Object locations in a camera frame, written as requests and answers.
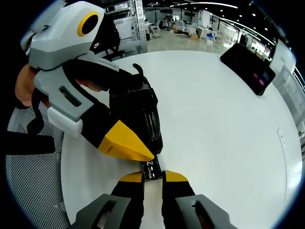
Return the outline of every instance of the glossy floor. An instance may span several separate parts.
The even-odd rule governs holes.
[[[221,39],[216,43],[207,44],[206,39],[194,41],[190,37],[176,36],[172,31],[160,30],[156,32],[160,37],[147,41],[148,52],[165,51],[165,50],[192,50],[223,54],[228,48],[224,47]]]

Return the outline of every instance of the wall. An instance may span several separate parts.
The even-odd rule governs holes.
[[[182,20],[182,21],[185,20],[187,22],[192,22],[192,23],[198,22],[198,13],[197,12],[193,12],[193,14],[195,14],[195,16],[192,17],[192,21],[191,21],[191,16],[186,16],[184,14],[185,12],[191,13],[191,11],[189,11],[189,10],[182,10],[182,18],[180,18],[180,20]],[[156,14],[157,14],[157,21],[164,20],[164,18],[168,15],[167,13],[160,13],[160,10],[156,10]],[[179,15],[179,17],[181,17],[180,9],[173,9],[172,14]],[[156,22],[154,10],[145,10],[144,15],[145,15],[146,19],[149,20],[149,22],[152,22],[152,23]]]
[[[156,23],[154,10],[146,10],[144,14],[149,22]],[[160,10],[156,10],[156,14],[157,14],[157,21],[164,20],[164,18],[167,16],[167,13],[161,13]]]
[[[270,64],[270,68],[275,72],[276,75],[280,73],[283,65],[286,65],[289,72],[292,73],[295,69],[296,59],[290,49],[279,39],[273,59]]]

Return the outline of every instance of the black strap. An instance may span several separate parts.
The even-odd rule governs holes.
[[[52,136],[29,135],[7,131],[4,135],[2,147],[5,155],[34,155],[51,154],[55,151]]]
[[[143,69],[142,69],[142,67],[141,67],[140,65],[134,63],[134,64],[133,64],[133,67],[134,67],[136,70],[138,70],[138,72],[139,72],[140,74],[143,75]]]
[[[29,135],[37,135],[44,127],[43,118],[39,110],[39,103],[41,102],[44,94],[37,88],[34,89],[32,94],[32,107],[36,117],[28,124],[27,130]]]

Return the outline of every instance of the white round table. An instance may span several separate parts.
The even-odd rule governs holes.
[[[269,229],[291,202],[301,178],[298,133],[273,84],[263,96],[256,96],[219,57],[163,51],[115,63],[132,73],[137,73],[132,64],[139,64],[154,88],[165,168],[186,176],[194,192],[227,211],[236,227]],[[108,93],[91,94],[109,104]],[[70,222],[101,194],[110,194],[122,176],[135,171],[139,171],[138,162],[106,156],[83,137],[65,135],[61,184]],[[161,206],[162,181],[146,182],[141,228],[164,228]]]

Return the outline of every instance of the ceiling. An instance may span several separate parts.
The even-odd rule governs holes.
[[[223,5],[216,5],[216,4],[198,4],[196,2],[200,1],[192,1],[192,0],[143,0],[143,7],[170,7],[173,5],[174,8],[179,9],[187,9],[191,11],[198,11],[198,10],[205,10],[211,12],[213,15],[217,15],[220,18],[229,19],[231,21],[235,21],[239,24],[234,23],[236,27],[241,29],[245,28],[246,31],[257,33],[257,37],[261,39],[260,42],[266,44],[267,46],[272,47],[271,44],[268,45],[268,40],[273,41],[274,37],[276,36],[276,32],[274,32],[274,26],[271,25],[268,18],[265,16],[262,11],[255,4],[250,4],[249,0],[217,0],[217,1],[210,1],[215,3],[222,3],[228,4],[232,6],[236,6],[236,8],[223,6]]]

